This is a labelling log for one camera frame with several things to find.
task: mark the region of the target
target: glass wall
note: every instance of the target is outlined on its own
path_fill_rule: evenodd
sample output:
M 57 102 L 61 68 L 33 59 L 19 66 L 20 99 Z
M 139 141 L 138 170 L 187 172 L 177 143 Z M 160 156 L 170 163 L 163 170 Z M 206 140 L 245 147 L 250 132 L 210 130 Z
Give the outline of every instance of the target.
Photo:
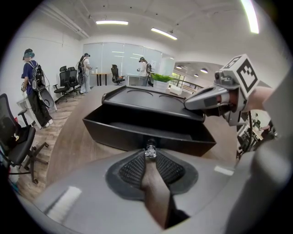
M 104 43 L 102 50 L 102 73 L 112 73 L 112 65 L 118 67 L 121 74 L 122 59 L 124 55 L 124 44 L 121 43 Z
M 173 57 L 167 54 L 163 54 L 159 74 L 161 75 L 172 75 L 175 66 L 175 60 Z
M 123 68 L 122 75 L 132 74 L 139 75 L 137 71 L 140 68 L 139 59 L 143 57 L 144 47 L 125 44 L 124 45 L 124 57 L 123 57 Z
M 140 76 L 137 69 L 140 68 L 139 59 L 141 57 L 144 57 L 152 65 L 153 72 L 160 73 L 162 52 L 144 46 L 124 43 L 93 43 L 85 44 L 83 52 L 91 55 L 90 64 L 94 73 L 98 67 L 98 73 L 109 74 L 107 76 L 108 84 L 113 84 L 111 75 L 113 64 L 117 65 L 119 75 Z M 91 86 L 97 85 L 96 75 L 91 75 L 90 84 Z
M 83 53 L 88 53 L 90 56 L 90 64 L 92 66 L 92 71 L 96 73 L 102 72 L 102 49 L 103 43 L 87 44 L 83 46 Z M 97 85 L 97 76 L 90 75 L 90 86 Z

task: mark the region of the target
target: backpack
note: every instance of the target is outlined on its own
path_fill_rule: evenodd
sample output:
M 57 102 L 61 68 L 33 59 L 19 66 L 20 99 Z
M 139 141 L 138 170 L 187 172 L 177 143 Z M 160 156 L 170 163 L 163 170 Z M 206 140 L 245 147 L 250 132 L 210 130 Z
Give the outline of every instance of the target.
M 33 68 L 33 77 L 31 80 L 28 80 L 28 82 L 32 86 L 33 90 L 39 91 L 40 88 L 44 88 L 46 86 L 42 67 L 37 62 L 36 66 L 33 65 L 32 61 L 28 61 L 27 63 Z
M 146 65 L 146 72 L 147 73 L 151 73 L 152 72 L 152 65 L 150 65 L 150 64 L 147 64 Z
M 84 71 L 84 55 L 82 55 L 81 59 L 78 62 L 77 65 L 77 73 L 78 73 L 78 84 L 83 85 L 84 84 L 84 76 L 83 76 L 83 71 Z
M 146 72 L 148 73 L 148 84 L 153 87 L 154 86 L 154 81 L 153 81 L 153 78 L 152 78 L 152 65 L 150 64 L 147 64 L 146 65 Z

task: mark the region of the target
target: person wearing headset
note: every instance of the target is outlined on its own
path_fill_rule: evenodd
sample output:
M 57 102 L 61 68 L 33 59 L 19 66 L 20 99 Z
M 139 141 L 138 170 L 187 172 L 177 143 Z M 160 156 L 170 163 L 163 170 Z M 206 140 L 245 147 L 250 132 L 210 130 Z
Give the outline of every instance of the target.
M 22 91 L 27 91 L 27 97 L 31 104 L 33 113 L 35 114 L 38 122 L 42 127 L 48 127 L 53 123 L 52 117 L 49 115 L 47 107 L 39 99 L 37 91 L 32 88 L 33 68 L 37 66 L 37 62 L 33 60 L 35 56 L 32 49 L 27 49 L 24 52 L 22 60 L 25 62 L 23 66 L 22 79 L 24 79 L 24 85 Z
M 84 83 L 81 86 L 81 90 L 80 90 L 80 94 L 81 95 L 85 95 L 86 93 L 88 93 L 90 91 L 90 70 L 92 69 L 90 66 L 90 61 L 89 58 L 90 55 L 88 53 L 84 54 L 84 58 L 83 58 L 83 77 L 84 77 Z
M 137 69 L 137 71 L 141 72 L 141 86 L 147 86 L 147 80 L 149 76 L 147 73 L 147 61 L 144 57 L 141 57 L 139 63 L 141 63 L 141 67 Z

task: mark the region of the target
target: black and white marker cube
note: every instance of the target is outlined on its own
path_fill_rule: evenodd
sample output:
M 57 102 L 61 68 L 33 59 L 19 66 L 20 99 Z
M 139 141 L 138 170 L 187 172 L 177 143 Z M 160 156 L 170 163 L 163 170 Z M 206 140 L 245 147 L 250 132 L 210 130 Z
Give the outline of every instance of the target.
M 220 70 L 223 71 L 224 76 L 230 76 L 241 85 L 241 90 L 246 98 L 259 82 L 251 61 L 246 54 L 234 57 Z

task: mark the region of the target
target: black pants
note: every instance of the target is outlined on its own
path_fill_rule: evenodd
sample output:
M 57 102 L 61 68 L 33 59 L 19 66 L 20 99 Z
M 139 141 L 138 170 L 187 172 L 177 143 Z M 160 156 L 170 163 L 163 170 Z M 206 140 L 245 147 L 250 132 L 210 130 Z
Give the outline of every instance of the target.
M 50 119 L 52 119 L 52 117 L 49 115 L 49 112 L 45 104 L 39 99 L 38 93 L 36 91 L 33 91 L 27 97 L 29 99 L 33 113 L 35 114 L 38 122 L 42 127 L 44 127 L 47 124 L 47 122 Z

